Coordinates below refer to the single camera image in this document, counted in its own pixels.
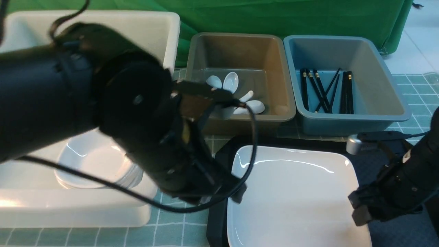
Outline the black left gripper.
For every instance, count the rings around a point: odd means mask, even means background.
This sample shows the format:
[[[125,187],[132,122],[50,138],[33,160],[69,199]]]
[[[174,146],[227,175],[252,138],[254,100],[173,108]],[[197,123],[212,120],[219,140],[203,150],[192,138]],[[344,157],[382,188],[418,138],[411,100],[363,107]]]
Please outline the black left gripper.
[[[220,198],[240,203],[247,185],[215,161],[192,122],[173,119],[130,124],[123,147],[163,192],[193,205]]]

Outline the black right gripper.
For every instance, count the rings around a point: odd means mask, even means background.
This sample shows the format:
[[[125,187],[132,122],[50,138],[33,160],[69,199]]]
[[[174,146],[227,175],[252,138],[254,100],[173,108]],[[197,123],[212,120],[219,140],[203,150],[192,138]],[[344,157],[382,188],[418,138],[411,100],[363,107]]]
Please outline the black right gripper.
[[[349,194],[356,226],[372,221],[387,222],[423,211],[419,189],[406,177],[403,167],[401,161],[391,161],[379,171],[375,181]]]

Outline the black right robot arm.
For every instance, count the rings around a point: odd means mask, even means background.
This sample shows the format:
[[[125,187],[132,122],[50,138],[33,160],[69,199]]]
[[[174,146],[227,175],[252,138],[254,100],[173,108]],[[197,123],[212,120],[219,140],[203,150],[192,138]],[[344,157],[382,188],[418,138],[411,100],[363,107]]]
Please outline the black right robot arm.
[[[377,131],[349,136],[346,151],[351,155],[372,150],[382,150],[388,163],[374,181],[360,185],[348,196],[355,225],[418,214],[427,206],[430,222],[438,233],[438,110],[424,133]]]

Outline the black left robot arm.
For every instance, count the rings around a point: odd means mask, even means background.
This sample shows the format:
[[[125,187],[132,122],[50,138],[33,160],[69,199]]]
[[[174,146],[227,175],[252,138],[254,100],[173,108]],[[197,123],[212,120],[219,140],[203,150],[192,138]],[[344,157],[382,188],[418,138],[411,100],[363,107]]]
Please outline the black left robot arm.
[[[226,90],[173,80],[115,30],[76,23],[49,45],[1,54],[1,162],[98,128],[158,188],[196,207],[240,203],[239,179],[210,154],[202,124]]]

